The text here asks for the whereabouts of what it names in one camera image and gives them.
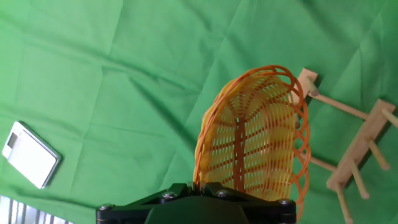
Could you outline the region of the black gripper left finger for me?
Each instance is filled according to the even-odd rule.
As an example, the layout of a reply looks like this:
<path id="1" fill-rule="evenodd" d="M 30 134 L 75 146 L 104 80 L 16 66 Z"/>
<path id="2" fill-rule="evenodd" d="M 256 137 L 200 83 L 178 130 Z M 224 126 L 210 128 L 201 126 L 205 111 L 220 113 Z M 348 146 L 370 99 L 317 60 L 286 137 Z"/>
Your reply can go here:
<path id="1" fill-rule="evenodd" d="M 96 209 L 96 224 L 127 223 L 129 221 L 144 223 L 149 212 L 156 206 L 194 196 L 195 191 L 196 186 L 193 182 L 177 183 L 127 205 L 102 204 Z"/>

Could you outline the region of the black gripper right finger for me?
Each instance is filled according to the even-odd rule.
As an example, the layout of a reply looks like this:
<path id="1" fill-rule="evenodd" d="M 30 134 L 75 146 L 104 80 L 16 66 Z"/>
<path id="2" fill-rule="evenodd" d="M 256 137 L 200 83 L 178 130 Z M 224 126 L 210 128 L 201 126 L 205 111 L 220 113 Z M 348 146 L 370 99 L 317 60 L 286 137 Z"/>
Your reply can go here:
<path id="1" fill-rule="evenodd" d="M 231 202 L 242 208 L 250 221 L 261 223 L 295 223 L 295 202 L 287 198 L 263 200 L 242 193 L 219 182 L 201 183 L 198 186 L 201 196 L 212 197 L 217 201 Z"/>

